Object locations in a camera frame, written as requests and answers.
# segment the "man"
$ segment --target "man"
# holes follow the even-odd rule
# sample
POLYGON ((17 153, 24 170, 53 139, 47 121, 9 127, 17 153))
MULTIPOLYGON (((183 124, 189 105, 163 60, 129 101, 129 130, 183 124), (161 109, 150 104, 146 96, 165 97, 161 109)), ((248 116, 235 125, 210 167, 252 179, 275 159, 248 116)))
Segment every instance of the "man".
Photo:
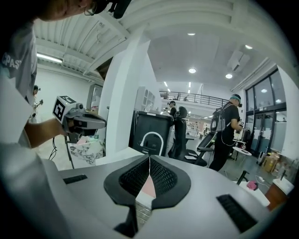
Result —
MULTIPOLYGON (((37 71, 34 20, 56 21, 81 13, 94 15, 103 11, 107 3, 100 0, 32 0, 16 3, 5 1, 3 9, 14 9, 14 14, 20 19, 18 22, 26 20, 26 23, 14 24, 7 31, 10 39, 3 45, 6 49, 0 61, 0 77, 11 79, 20 94, 32 105, 34 101, 32 91, 37 71)), ((61 124, 54 118, 39 124, 28 122, 24 129, 26 134, 21 135, 19 143, 32 148, 57 135, 65 134, 61 124)))
POLYGON ((37 108, 43 104, 43 100, 41 99, 40 102, 36 103, 36 95, 37 92, 39 91, 39 88, 37 85, 34 86, 33 88, 33 97, 34 97, 34 104, 32 105, 33 107, 33 112, 29 118, 30 123, 36 123, 36 115, 37 115, 37 108))
POLYGON ((169 103, 169 107, 170 107, 170 115, 174 116, 177 112, 177 109, 176 109, 176 102, 174 100, 172 100, 170 103, 169 103))
POLYGON ((230 100, 223 106, 225 114, 225 129, 217 133, 215 141, 214 160, 210 169, 219 171, 225 164, 233 145, 234 130, 242 130, 239 125, 240 120, 238 106, 241 103, 241 97, 237 94, 231 96, 230 100))

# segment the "ceiling light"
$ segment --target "ceiling light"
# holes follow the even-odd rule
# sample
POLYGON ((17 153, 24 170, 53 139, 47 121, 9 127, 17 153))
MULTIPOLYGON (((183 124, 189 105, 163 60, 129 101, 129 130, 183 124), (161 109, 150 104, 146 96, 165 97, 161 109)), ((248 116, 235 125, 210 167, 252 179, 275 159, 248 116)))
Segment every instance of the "ceiling light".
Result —
POLYGON ((190 68, 190 69, 189 69, 189 72, 193 74, 193 73, 196 72, 196 70, 195 70, 194 68, 190 68))
POLYGON ((232 74, 227 74, 225 77, 226 77, 227 79, 231 79, 231 78, 233 78, 233 75, 232 75, 232 74))
POLYGON ((51 61, 54 61, 54 62, 62 63, 62 60, 58 59, 58 58, 54 58, 54 57, 51 57, 51 56, 46 56, 46 55, 39 54, 39 53, 37 53, 36 55, 37 55, 37 57, 40 57, 40 58, 44 58, 44 59, 51 60, 51 61))

